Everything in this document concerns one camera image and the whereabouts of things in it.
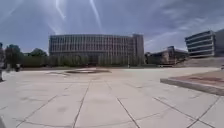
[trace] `building facade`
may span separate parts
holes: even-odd
[[[174,46],[167,47],[166,50],[157,53],[146,53],[146,63],[155,65],[175,65],[185,61],[188,52],[175,49]]]
[[[224,55],[224,30],[205,31],[185,38],[191,58],[216,57]]]
[[[52,35],[50,56],[85,58],[90,65],[138,65],[144,63],[142,35]]]

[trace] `gray building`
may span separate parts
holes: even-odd
[[[52,35],[50,56],[85,58],[90,65],[128,65],[144,63],[142,35]]]
[[[185,38],[191,58],[219,57],[224,55],[224,30],[205,31]]]

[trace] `cloud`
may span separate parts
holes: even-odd
[[[56,7],[61,19],[65,21],[66,15],[62,11],[61,6],[63,6],[63,8],[66,8],[66,0],[55,0],[55,7]]]
[[[24,0],[16,0],[15,3],[13,3],[14,6],[10,10],[7,10],[7,12],[2,17],[0,17],[0,25],[8,18],[10,18],[12,14],[22,5],[23,2]]]
[[[145,51],[184,49],[186,36],[224,28],[223,6],[223,0],[2,0],[0,41],[48,49],[51,34],[140,33]]]
[[[98,10],[96,8],[96,5],[95,5],[95,1],[94,0],[89,0],[89,3],[90,3],[90,5],[91,5],[91,7],[93,9],[93,12],[94,12],[96,21],[98,23],[98,26],[100,28],[100,31],[101,31],[101,33],[103,33],[102,23],[101,23],[99,12],[98,12]]]

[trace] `curb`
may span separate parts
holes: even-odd
[[[160,79],[160,82],[164,84],[176,85],[179,87],[184,87],[184,88],[189,88],[189,89],[194,89],[194,90],[198,90],[202,92],[224,96],[224,88],[217,87],[217,86],[210,86],[206,84],[194,83],[194,82],[183,81],[183,80],[176,80],[172,78]]]

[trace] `paved plaza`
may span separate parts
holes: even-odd
[[[216,68],[4,73],[6,128],[223,128],[224,97],[160,83]]]

